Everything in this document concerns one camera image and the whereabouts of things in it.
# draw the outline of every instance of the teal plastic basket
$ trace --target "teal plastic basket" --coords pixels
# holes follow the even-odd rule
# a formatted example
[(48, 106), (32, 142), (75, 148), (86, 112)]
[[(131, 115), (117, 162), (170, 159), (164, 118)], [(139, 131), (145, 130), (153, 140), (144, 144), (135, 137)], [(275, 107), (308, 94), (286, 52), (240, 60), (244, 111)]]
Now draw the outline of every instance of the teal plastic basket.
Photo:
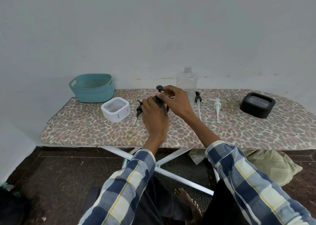
[(104, 103), (114, 95), (112, 76), (105, 73), (89, 73), (75, 77), (69, 87), (83, 103)]

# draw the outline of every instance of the white square container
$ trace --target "white square container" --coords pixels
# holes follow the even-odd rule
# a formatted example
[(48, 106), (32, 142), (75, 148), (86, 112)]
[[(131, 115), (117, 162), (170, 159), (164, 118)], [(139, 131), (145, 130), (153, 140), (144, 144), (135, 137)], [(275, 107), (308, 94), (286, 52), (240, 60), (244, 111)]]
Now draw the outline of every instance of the white square container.
[(121, 97), (115, 97), (101, 105), (105, 118), (111, 122), (120, 122), (131, 113), (130, 103)]

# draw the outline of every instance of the dark pants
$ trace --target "dark pants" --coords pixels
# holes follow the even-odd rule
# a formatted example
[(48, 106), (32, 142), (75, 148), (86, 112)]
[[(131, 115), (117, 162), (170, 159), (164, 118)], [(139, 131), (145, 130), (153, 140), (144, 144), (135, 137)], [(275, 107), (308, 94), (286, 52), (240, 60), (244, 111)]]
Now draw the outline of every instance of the dark pants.
[[(160, 183), (159, 179), (152, 176), (140, 198), (132, 224), (163, 225), (161, 217), (191, 221), (192, 211), (189, 205), (182, 203)], [(202, 224), (248, 224), (222, 180), (216, 185)]]

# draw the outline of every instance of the shirt sleeve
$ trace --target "shirt sleeve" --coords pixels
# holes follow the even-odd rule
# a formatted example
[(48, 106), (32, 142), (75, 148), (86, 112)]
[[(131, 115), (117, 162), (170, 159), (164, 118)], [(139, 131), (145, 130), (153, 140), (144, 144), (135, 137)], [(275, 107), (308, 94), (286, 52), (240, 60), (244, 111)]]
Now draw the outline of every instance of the shirt sleeve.
[(237, 147), (216, 141), (205, 153), (250, 224), (316, 224), (306, 208), (248, 162)]
[(155, 166), (156, 160), (150, 151), (138, 150), (124, 169), (105, 181), (100, 196), (79, 225), (131, 224)]

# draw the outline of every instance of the hand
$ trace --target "hand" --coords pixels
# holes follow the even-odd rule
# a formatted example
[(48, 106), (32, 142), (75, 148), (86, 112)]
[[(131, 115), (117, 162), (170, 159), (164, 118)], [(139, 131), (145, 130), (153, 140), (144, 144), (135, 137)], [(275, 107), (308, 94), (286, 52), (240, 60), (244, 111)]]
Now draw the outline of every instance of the hand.
[(155, 154), (169, 130), (169, 116), (166, 105), (159, 108), (151, 96), (143, 100), (142, 110), (142, 118), (149, 133), (143, 148)]
[(176, 115), (184, 120), (187, 116), (195, 115), (185, 91), (171, 85), (163, 87), (163, 90), (164, 93), (156, 93), (156, 95), (163, 100)]

